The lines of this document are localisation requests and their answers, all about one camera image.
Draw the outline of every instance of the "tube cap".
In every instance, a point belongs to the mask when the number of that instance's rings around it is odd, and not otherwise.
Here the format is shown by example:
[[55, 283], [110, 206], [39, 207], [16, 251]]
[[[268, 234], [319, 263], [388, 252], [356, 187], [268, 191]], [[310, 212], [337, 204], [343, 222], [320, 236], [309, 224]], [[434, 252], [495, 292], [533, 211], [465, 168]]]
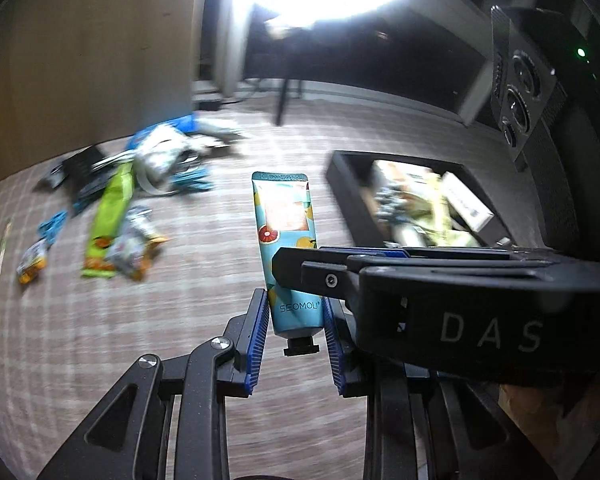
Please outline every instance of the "tube cap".
[[305, 355], [305, 354], [316, 354], [320, 351], [318, 345], [314, 345], [314, 338], [308, 337], [296, 337], [288, 340], [288, 345], [285, 348], [285, 355]]

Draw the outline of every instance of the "hand cream tube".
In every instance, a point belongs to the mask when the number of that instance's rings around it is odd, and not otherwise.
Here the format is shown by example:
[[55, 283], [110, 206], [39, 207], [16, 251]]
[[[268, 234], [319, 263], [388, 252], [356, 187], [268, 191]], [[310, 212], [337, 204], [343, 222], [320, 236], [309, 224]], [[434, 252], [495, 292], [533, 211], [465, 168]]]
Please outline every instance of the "hand cream tube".
[[319, 347], [312, 336], [322, 329], [320, 296], [283, 288], [271, 272], [280, 247], [317, 247], [308, 179], [302, 173], [255, 171], [251, 181], [273, 331], [288, 339], [285, 355], [315, 353]]

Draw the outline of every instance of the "food wrapper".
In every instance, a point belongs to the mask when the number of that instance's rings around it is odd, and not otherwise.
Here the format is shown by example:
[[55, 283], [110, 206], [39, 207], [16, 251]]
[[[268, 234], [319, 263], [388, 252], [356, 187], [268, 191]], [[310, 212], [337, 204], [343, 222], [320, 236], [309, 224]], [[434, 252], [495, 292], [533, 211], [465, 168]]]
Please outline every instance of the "food wrapper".
[[151, 208], [142, 205], [133, 206], [126, 212], [120, 234], [134, 232], [154, 244], [166, 242], [168, 238], [160, 234], [151, 224], [150, 215]]
[[150, 213], [151, 209], [146, 206], [130, 208], [118, 237], [107, 251], [107, 263], [133, 280], [144, 278], [158, 246], [168, 240], [151, 224]]
[[136, 148], [135, 163], [155, 184], [168, 176], [178, 158], [189, 150], [189, 139], [172, 126], [160, 124]]
[[427, 235], [430, 243], [434, 246], [451, 247], [456, 241], [452, 236], [452, 221], [449, 214], [448, 204], [440, 191], [440, 177], [435, 173], [426, 175], [426, 183], [429, 187], [429, 205], [427, 212], [413, 215], [413, 223], [421, 228]]
[[393, 160], [375, 160], [371, 168], [371, 181], [374, 192], [383, 188], [400, 191], [406, 200], [405, 212], [410, 216], [431, 213], [433, 199], [430, 187], [430, 168]]
[[133, 190], [132, 163], [126, 162], [109, 182], [98, 206], [84, 258], [83, 276], [110, 278], [116, 273], [116, 267], [105, 260], [105, 256], [118, 233]]
[[46, 267], [47, 248], [46, 240], [39, 240], [24, 253], [16, 269], [21, 284], [27, 285]]

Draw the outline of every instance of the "grapefruit illustration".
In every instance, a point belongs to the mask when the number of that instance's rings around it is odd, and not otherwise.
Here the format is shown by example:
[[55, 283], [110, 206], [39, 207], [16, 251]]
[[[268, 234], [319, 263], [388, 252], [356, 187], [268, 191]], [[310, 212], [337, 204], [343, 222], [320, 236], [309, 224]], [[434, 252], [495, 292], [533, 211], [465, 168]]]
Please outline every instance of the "grapefruit illustration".
[[258, 240], [261, 244], [271, 244], [280, 238], [280, 233], [264, 224], [258, 229]]
[[317, 249], [318, 246], [315, 243], [314, 238], [309, 238], [308, 236], [303, 236], [302, 238], [298, 238], [296, 242], [296, 247], [301, 249]]

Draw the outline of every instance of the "wooden wall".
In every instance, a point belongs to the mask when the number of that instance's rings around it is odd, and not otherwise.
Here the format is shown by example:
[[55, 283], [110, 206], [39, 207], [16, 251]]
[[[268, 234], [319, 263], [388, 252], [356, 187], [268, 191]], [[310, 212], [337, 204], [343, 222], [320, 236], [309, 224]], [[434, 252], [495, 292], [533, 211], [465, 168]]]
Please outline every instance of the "wooden wall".
[[189, 113], [193, 9], [194, 0], [6, 0], [0, 180]]

